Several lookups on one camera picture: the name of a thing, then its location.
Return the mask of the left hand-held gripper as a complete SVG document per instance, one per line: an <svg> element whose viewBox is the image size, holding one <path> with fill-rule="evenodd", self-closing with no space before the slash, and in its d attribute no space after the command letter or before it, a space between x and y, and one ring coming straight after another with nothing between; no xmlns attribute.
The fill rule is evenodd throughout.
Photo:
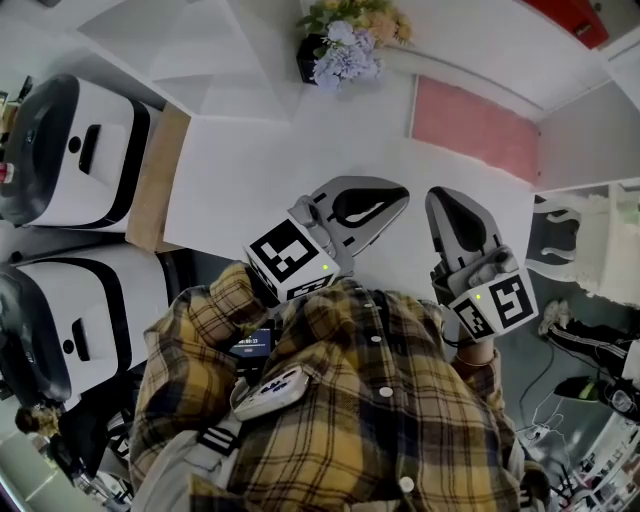
<svg viewBox="0 0 640 512"><path fill-rule="evenodd" d="M409 198L405 187L383 178L336 177L245 246L248 263L278 303L326 288L353 273L353 256L376 241Z"/></svg>

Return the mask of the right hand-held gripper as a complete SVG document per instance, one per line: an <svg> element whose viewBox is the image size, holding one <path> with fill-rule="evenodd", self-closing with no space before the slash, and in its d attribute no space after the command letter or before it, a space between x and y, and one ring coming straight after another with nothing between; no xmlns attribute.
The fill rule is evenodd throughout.
<svg viewBox="0 0 640 512"><path fill-rule="evenodd" d="M434 246L449 271L438 266L432 273L437 300L472 340L504 335L538 315L529 274L508 247L499 247L501 235L489 210L443 187L428 192L425 207Z"/></svg>

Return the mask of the red book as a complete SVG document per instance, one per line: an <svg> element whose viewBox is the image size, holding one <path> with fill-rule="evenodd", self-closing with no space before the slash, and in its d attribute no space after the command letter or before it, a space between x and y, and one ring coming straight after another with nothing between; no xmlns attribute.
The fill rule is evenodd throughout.
<svg viewBox="0 0 640 512"><path fill-rule="evenodd" d="M587 49L599 47L609 33L589 0L520 0L546 17Z"/></svg>

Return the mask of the person's left forearm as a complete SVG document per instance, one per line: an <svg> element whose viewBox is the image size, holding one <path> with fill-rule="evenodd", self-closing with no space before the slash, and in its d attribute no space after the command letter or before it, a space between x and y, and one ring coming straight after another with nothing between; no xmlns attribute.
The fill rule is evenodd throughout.
<svg viewBox="0 0 640 512"><path fill-rule="evenodd" d="M145 332L149 356L143 383L152 388L201 385L207 379L232 384L237 363L227 351L266 321L261 292L251 267L239 262L211 285L182 292Z"/></svg>

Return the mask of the person's right forearm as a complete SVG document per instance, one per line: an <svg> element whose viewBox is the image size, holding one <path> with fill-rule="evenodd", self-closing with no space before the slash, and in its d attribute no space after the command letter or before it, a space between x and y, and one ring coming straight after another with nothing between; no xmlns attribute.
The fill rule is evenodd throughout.
<svg viewBox="0 0 640 512"><path fill-rule="evenodd" d="M456 349L451 365L462 380L486 401L501 390L501 359L495 340L466 342Z"/></svg>

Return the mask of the pink flat pad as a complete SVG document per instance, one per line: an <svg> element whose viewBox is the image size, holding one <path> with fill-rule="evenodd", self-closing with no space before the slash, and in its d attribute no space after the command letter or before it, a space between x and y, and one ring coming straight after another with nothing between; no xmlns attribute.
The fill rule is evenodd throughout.
<svg viewBox="0 0 640 512"><path fill-rule="evenodd" d="M418 76L411 137L538 181L537 125L463 88Z"/></svg>

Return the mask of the white shelving unit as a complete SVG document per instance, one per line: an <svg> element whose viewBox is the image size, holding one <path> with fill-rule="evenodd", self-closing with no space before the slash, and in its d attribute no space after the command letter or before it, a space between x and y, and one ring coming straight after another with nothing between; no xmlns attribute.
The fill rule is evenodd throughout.
<svg viewBox="0 0 640 512"><path fill-rule="evenodd" d="M400 218L357 257L360 271L423 269L436 255L424 209L434 185L485 205L518 254L526 250L532 186L411 136L416 77L445 80L518 112L559 122L578 141L574 171L549 188L640 177L640 110L614 84L562 92L595 66L592 53L520 0L398 0L416 45L386 57L382 81L340 95L301 81L295 55L303 0L114 0L78 28L103 58L191 120L164 238L239 259L296 199L341 175L395 181L410 193Z"/></svg>

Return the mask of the white dressing table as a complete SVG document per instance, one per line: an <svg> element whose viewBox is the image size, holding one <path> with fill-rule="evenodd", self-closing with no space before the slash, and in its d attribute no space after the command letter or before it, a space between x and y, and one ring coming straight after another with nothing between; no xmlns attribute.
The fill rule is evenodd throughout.
<svg viewBox="0 0 640 512"><path fill-rule="evenodd" d="M640 310L639 188L612 183L605 196L562 194L536 203L533 212L554 227L574 222L576 230L572 249L547 245L526 259L529 270Z"/></svg>

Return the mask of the black flower pot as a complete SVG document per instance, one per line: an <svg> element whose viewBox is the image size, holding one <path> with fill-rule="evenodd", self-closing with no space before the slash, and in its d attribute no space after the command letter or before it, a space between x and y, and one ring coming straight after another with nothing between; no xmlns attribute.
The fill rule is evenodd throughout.
<svg viewBox="0 0 640 512"><path fill-rule="evenodd" d="M328 46L322 35L309 34L302 41L296 55L296 61L302 82L316 85L314 69L316 62L321 59Z"/></svg>

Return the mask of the artificial flower bouquet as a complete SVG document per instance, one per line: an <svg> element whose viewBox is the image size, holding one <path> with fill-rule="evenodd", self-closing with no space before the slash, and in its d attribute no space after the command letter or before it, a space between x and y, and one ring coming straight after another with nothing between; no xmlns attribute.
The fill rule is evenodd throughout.
<svg viewBox="0 0 640 512"><path fill-rule="evenodd" d="M409 17L393 0L316 0L297 26L304 38L324 37L328 49L315 64L314 79L315 86L330 92L378 80L384 70L381 49L408 45L413 36Z"/></svg>

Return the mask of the black display device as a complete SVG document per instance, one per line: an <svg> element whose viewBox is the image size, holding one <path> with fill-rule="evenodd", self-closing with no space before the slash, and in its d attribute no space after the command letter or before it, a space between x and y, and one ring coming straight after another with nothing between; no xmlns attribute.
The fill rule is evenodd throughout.
<svg viewBox="0 0 640 512"><path fill-rule="evenodd" d="M229 353L237 359L239 373L261 371L274 347L271 328L260 328L250 337L237 342Z"/></svg>

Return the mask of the person's yellow plaid shirt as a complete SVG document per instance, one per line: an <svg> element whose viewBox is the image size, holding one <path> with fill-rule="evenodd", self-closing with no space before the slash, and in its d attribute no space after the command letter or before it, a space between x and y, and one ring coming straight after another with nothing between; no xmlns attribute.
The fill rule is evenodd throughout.
<svg viewBox="0 0 640 512"><path fill-rule="evenodd" d="M260 375L142 379L132 512L547 512L550 484L503 390L478 396L444 352L441 310L347 278L278 314ZM240 422L231 401L301 366L293 405Z"/></svg>

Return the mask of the white chest device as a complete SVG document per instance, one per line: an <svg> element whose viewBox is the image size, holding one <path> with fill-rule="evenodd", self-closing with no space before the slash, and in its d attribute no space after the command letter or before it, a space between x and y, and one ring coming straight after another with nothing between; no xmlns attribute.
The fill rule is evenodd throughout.
<svg viewBox="0 0 640 512"><path fill-rule="evenodd" d="M232 412L240 422L246 422L287 408L304 396L309 382L310 377L304 369L294 366L233 398Z"/></svg>

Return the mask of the brown cardboard box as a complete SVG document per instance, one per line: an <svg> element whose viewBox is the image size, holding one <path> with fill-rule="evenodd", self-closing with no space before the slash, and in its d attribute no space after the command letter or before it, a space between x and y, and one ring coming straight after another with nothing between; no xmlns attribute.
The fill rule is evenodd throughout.
<svg viewBox="0 0 640 512"><path fill-rule="evenodd" d="M164 240L174 178L191 117L167 103L143 158L126 240L151 253L166 253L181 246Z"/></svg>

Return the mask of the white and black robot machine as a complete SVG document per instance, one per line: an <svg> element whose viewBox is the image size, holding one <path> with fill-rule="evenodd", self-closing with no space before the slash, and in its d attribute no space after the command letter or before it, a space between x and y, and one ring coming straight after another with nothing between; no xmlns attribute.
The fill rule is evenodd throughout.
<svg viewBox="0 0 640 512"><path fill-rule="evenodd" d="M179 285L172 257L127 243L0 264L0 379L24 407L72 408L146 361Z"/></svg>
<svg viewBox="0 0 640 512"><path fill-rule="evenodd" d="M20 105L4 150L0 219L16 227L123 232L159 110L56 75Z"/></svg>

